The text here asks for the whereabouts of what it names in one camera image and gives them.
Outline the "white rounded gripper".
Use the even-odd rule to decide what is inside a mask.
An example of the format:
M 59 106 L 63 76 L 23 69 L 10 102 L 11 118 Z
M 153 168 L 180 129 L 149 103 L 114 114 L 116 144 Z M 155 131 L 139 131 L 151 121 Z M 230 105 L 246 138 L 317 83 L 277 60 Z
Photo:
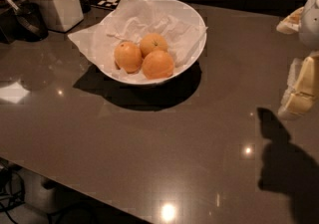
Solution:
M 283 34 L 299 31 L 300 41 L 312 50 L 319 49 L 319 0 L 307 0 L 281 20 L 276 30 Z M 298 119 L 307 114 L 319 100 L 319 52 L 311 52 L 304 60 L 294 59 L 287 78 L 278 115 Z

